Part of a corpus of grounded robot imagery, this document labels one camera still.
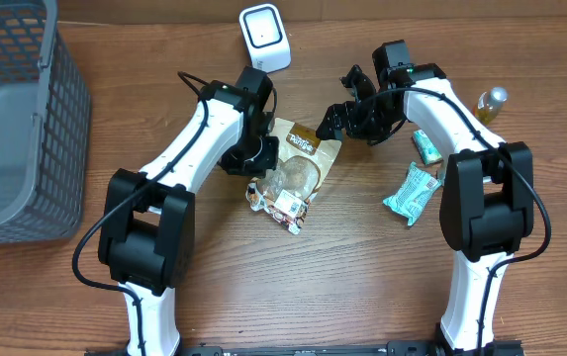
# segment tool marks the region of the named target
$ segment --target white label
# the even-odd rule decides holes
[[[301,210],[302,205],[302,200],[296,198],[292,193],[282,190],[274,203],[274,208],[280,210],[283,214],[294,218],[299,210]]]

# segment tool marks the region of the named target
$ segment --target gray plastic bin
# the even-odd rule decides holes
[[[0,0],[0,242],[81,223],[90,96],[56,19],[54,0]]]

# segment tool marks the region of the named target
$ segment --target wooden table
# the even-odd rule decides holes
[[[541,258],[508,270],[495,330],[527,355],[567,354],[567,18],[286,24],[292,65],[271,75],[278,116],[315,128],[349,99],[338,82],[352,64],[373,74],[371,52],[405,39],[417,63],[436,62],[468,106],[495,85],[509,90],[491,129],[525,141],[535,186],[553,221]],[[195,97],[175,75],[234,83],[247,63],[237,24],[63,27],[93,95],[85,230],[102,214],[116,169],[137,170],[184,127]],[[405,125],[370,148],[346,140],[300,235],[253,213],[246,178],[216,168],[197,197],[195,257],[179,287],[177,324],[187,345],[225,347],[382,343],[430,338],[444,312],[452,253],[438,222],[441,194],[420,220],[381,201],[421,163]],[[535,249],[544,229],[521,252]],[[129,337],[123,296],[91,289],[70,270],[79,236],[0,246],[0,355],[80,355]],[[82,270],[110,282],[96,258]]]

